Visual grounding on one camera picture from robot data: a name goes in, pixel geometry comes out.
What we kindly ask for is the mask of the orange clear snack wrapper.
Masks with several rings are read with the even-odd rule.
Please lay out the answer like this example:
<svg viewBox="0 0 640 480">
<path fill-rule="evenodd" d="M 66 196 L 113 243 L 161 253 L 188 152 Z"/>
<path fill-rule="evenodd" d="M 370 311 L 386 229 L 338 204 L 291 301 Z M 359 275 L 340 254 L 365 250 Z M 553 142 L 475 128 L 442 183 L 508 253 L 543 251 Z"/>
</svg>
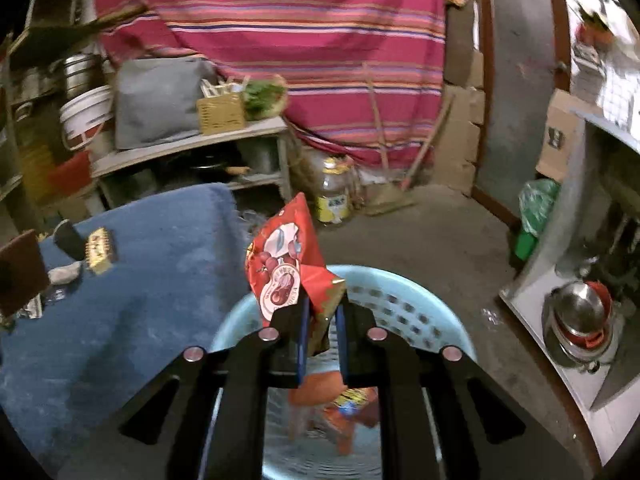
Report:
<svg viewBox="0 0 640 480">
<path fill-rule="evenodd" d="M 348 388 L 337 370 L 307 375 L 297 389 L 288 392 L 288 437 L 291 441 L 306 437 L 326 439 L 338 455 L 352 452 L 356 429 L 360 424 L 348 420 L 334 427 L 323 416 L 326 405 Z"/>
</svg>

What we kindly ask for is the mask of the red snack bag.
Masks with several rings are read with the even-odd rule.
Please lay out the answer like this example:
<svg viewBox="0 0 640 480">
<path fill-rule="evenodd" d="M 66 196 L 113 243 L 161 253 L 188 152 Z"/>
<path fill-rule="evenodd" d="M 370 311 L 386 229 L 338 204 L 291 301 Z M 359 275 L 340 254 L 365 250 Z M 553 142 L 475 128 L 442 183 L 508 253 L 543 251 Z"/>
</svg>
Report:
<svg viewBox="0 0 640 480">
<path fill-rule="evenodd" d="M 263 326 L 306 294 L 311 303 L 308 354 L 329 350 L 329 327 L 346 282 L 326 267 L 304 193 L 271 217 L 248 245 L 245 272 Z"/>
</svg>

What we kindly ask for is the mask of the white plastic bucket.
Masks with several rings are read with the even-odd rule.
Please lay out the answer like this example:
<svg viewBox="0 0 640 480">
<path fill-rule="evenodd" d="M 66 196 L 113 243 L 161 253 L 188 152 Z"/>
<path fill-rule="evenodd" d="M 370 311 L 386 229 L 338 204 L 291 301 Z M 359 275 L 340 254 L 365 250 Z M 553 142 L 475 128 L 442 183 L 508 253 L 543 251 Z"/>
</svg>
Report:
<svg viewBox="0 0 640 480">
<path fill-rule="evenodd" d="M 81 93 L 60 109 L 62 142 L 70 151 L 79 151 L 111 133 L 115 125 L 114 92 L 109 84 Z"/>
</svg>

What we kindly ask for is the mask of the black cup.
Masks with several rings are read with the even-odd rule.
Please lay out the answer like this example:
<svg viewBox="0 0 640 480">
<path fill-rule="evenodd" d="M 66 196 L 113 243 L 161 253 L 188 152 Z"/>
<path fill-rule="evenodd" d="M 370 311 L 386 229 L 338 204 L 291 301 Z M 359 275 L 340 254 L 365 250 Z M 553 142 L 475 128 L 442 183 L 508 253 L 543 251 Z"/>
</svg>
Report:
<svg viewBox="0 0 640 480">
<path fill-rule="evenodd" d="M 82 236 L 72 222 L 62 220 L 54 229 L 55 246 L 75 261 L 84 261 L 87 255 L 87 237 Z"/>
</svg>

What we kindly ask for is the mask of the striped red curtain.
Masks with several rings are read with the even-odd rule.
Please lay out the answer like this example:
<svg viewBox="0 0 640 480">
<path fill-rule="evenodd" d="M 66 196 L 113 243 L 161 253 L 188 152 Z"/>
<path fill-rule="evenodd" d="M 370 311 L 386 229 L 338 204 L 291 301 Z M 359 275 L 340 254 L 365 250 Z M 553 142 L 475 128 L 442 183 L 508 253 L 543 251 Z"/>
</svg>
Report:
<svg viewBox="0 0 640 480">
<path fill-rule="evenodd" d="M 199 56 L 234 78 L 288 84 L 286 121 L 314 148 L 410 166 L 442 100 L 444 0 L 94 0 L 140 18 L 103 34 L 115 63 Z"/>
</svg>

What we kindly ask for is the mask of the black white snack bag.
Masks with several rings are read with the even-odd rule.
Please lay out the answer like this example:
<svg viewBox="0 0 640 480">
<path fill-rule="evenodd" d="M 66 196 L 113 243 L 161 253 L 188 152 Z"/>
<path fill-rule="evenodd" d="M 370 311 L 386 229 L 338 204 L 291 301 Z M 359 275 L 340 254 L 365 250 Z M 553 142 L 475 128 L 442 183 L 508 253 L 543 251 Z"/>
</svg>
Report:
<svg viewBox="0 0 640 480">
<path fill-rule="evenodd" d="M 42 297 L 40 295 L 35 296 L 16 312 L 17 318 L 29 318 L 30 320 L 38 320 L 43 316 Z"/>
</svg>

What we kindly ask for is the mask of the corner wooden shelf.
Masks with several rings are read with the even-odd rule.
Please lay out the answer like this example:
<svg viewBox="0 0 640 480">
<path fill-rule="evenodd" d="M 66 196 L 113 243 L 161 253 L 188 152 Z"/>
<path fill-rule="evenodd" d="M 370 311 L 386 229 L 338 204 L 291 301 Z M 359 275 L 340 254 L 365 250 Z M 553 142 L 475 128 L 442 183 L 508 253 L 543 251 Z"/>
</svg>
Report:
<svg viewBox="0 0 640 480">
<path fill-rule="evenodd" d="M 28 196 L 17 146 L 10 70 L 12 34 L 1 43 L 1 244 L 30 229 L 43 230 L 39 209 Z"/>
</svg>

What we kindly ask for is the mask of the blue fuzzy table cloth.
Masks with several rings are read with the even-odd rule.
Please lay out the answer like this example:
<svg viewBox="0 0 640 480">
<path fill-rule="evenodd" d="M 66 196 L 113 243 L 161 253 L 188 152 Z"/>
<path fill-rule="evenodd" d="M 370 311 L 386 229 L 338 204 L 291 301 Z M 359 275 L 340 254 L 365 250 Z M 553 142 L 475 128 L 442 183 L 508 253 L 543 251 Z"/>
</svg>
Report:
<svg viewBox="0 0 640 480">
<path fill-rule="evenodd" d="M 180 351 L 209 347 L 247 292 L 245 238 L 224 185 L 152 195 L 78 231 L 97 228 L 113 237 L 114 266 L 85 272 L 41 318 L 1 336 L 2 408 L 48 474 Z"/>
</svg>

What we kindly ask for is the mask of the yellow chopstick holder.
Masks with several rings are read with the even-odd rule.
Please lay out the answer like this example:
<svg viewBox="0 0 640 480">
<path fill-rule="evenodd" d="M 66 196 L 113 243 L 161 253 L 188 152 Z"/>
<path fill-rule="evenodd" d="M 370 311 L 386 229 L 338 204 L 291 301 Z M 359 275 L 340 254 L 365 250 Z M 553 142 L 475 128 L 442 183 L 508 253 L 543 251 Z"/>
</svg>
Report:
<svg viewBox="0 0 640 480">
<path fill-rule="evenodd" d="M 201 99 L 196 101 L 200 133 L 206 136 L 242 130 L 246 126 L 244 91 L 242 82 L 229 78 L 219 84 L 208 79 L 200 81 Z"/>
</svg>

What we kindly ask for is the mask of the yellow patterned card box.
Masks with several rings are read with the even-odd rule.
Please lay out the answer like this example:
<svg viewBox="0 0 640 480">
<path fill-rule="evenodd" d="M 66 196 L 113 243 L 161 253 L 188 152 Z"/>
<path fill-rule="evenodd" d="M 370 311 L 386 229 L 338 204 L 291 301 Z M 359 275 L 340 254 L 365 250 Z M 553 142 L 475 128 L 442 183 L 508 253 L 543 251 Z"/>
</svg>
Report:
<svg viewBox="0 0 640 480">
<path fill-rule="evenodd" d="M 116 261 L 111 232 L 101 226 L 91 232 L 86 240 L 86 263 L 94 275 L 110 270 Z"/>
</svg>

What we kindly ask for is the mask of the green plastic bag bin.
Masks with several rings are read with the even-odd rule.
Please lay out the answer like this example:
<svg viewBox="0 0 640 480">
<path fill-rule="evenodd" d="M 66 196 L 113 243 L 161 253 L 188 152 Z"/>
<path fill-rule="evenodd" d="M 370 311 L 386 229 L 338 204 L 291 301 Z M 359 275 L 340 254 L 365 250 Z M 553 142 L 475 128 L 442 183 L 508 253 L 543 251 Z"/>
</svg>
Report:
<svg viewBox="0 0 640 480">
<path fill-rule="evenodd" d="M 561 185 L 552 179 L 529 181 L 518 194 L 521 229 L 515 241 L 514 255 L 526 262 L 541 238 L 552 213 Z"/>
</svg>

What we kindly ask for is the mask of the clear oil bottle on floor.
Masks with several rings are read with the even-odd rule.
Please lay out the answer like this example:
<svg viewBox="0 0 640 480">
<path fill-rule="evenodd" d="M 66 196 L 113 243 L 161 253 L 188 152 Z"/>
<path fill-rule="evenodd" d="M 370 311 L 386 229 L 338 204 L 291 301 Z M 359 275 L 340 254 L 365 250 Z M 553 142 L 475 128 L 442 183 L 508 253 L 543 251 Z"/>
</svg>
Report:
<svg viewBox="0 0 640 480">
<path fill-rule="evenodd" d="M 352 215 L 349 168 L 335 157 L 322 162 L 320 186 L 316 195 L 318 220 L 326 224 L 342 224 Z"/>
</svg>

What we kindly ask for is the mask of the white crumpled cloth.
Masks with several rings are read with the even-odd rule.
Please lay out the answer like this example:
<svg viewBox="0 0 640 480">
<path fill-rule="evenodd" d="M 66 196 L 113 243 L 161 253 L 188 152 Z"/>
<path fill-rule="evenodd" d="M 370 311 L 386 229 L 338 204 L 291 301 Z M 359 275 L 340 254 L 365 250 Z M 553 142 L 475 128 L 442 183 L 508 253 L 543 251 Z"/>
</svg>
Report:
<svg viewBox="0 0 640 480">
<path fill-rule="evenodd" d="M 48 271 L 48 278 L 52 286 L 63 286 L 73 283 L 79 278 L 82 262 L 75 261 L 67 266 L 57 266 Z"/>
</svg>

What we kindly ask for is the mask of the low wooden shelf table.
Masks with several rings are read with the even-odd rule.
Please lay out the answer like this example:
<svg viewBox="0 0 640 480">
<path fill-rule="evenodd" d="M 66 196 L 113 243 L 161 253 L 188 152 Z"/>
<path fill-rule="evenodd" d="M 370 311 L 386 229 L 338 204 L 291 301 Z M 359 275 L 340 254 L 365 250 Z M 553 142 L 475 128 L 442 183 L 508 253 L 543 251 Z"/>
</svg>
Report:
<svg viewBox="0 0 640 480">
<path fill-rule="evenodd" d="M 287 202 L 293 196 L 287 140 L 282 118 L 262 119 L 241 130 L 114 151 L 91 165 L 91 177 L 111 208 L 201 183 L 232 191 L 275 186 Z"/>
</svg>

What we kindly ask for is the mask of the light blue plastic basket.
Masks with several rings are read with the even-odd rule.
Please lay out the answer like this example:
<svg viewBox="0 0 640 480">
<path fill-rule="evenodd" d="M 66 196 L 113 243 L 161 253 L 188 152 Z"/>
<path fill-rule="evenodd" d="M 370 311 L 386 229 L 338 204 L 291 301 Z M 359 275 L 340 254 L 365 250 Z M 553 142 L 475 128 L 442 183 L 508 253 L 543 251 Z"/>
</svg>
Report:
<svg viewBox="0 0 640 480">
<path fill-rule="evenodd" d="M 378 325 L 405 338 L 427 352 L 455 346 L 471 359 L 475 349 L 457 315 L 408 278 L 367 266 L 331 266 L 348 285 L 345 297 L 371 310 Z M 329 328 L 330 348 L 307 360 L 309 374 L 339 370 L 335 318 Z M 348 349 L 348 369 L 358 370 L 361 361 Z M 297 445 L 286 440 L 285 391 L 271 389 L 267 400 L 264 437 L 265 479 L 379 479 L 382 477 L 380 432 L 358 429 L 352 454 L 339 458 L 331 445 Z"/>
</svg>

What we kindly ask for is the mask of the steel bowl on stove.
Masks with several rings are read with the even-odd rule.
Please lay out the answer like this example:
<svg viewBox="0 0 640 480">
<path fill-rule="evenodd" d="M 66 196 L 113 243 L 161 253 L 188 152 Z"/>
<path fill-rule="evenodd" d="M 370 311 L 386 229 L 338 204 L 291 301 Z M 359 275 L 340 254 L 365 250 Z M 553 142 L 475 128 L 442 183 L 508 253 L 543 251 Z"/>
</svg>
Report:
<svg viewBox="0 0 640 480">
<path fill-rule="evenodd" d="M 574 362 L 600 359 L 613 339 L 613 299 L 605 284 L 574 281 L 552 289 L 547 326 Z"/>
</svg>

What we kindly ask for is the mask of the green vegetables bunch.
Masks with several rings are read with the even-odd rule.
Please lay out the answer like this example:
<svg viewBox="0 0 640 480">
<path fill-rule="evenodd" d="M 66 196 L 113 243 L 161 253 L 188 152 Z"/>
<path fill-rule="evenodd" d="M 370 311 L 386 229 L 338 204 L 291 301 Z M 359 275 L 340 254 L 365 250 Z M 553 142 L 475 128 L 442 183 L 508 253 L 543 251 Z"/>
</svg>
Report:
<svg viewBox="0 0 640 480">
<path fill-rule="evenodd" d="M 250 122 L 280 116 L 288 107 L 288 84 L 274 75 L 270 79 L 250 79 L 243 86 L 245 117 Z"/>
</svg>

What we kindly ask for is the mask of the cardboard box right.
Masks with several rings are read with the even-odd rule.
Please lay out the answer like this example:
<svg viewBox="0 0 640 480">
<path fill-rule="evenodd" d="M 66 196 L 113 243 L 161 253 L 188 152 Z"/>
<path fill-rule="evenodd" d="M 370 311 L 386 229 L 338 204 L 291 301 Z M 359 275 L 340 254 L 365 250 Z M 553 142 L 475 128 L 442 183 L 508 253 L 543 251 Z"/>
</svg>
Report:
<svg viewBox="0 0 640 480">
<path fill-rule="evenodd" d="M 544 126 L 544 142 L 536 166 L 538 174 L 556 182 L 563 181 L 582 114 L 601 115 L 602 110 L 564 90 L 554 90 Z"/>
</svg>

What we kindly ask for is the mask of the steel pot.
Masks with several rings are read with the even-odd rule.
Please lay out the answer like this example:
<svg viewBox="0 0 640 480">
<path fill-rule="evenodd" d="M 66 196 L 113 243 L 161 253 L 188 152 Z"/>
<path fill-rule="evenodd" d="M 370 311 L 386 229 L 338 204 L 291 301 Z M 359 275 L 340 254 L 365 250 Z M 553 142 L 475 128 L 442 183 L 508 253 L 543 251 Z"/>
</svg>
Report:
<svg viewBox="0 0 640 480">
<path fill-rule="evenodd" d="M 67 101 L 104 86 L 102 62 L 102 56 L 94 53 L 78 53 L 64 58 L 61 67 Z"/>
</svg>

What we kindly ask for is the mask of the orange yellow snack bag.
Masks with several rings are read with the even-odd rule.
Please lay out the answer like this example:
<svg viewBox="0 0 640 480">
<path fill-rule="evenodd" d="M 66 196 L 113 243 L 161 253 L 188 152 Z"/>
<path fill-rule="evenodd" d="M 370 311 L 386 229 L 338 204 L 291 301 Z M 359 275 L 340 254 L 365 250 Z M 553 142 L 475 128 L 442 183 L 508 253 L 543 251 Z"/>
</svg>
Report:
<svg viewBox="0 0 640 480">
<path fill-rule="evenodd" d="M 374 428 L 380 422 L 378 389 L 347 389 L 324 407 L 323 416 L 334 427 L 350 420 L 355 424 Z"/>
</svg>

